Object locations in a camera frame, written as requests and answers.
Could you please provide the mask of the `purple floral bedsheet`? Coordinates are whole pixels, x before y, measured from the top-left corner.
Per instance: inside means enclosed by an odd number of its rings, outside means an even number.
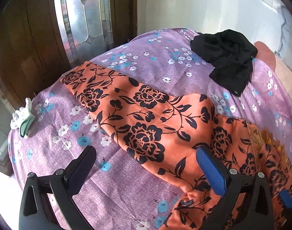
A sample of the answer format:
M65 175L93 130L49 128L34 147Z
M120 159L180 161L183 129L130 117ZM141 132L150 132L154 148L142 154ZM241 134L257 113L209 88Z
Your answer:
M97 158L75 202L94 229L199 229L220 197L196 161L266 176L274 228L292 198L292 100L260 59L235 96L192 51L189 29L145 33L63 74L33 99L27 137L10 131L15 178L47 176L89 145Z

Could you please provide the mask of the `brown wooden door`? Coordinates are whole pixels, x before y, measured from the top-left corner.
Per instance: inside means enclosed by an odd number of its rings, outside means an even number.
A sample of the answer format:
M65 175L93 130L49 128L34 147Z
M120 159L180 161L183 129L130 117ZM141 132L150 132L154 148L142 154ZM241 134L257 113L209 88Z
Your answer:
M1 95L18 108L136 34L137 0L0 0Z

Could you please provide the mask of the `orange black floral garment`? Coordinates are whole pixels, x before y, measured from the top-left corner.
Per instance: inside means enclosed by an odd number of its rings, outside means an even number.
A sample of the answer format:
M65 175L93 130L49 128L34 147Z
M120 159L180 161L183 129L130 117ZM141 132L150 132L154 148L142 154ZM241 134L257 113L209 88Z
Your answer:
M89 115L143 168L180 188L183 195L161 229L201 229L221 200L196 161L205 146L228 169L268 182L274 228L286 224L279 192L292 197L292 166L280 142L266 129L220 115L204 94L170 96L134 78L85 62L61 83ZM223 229L231 229L244 205L236 202Z

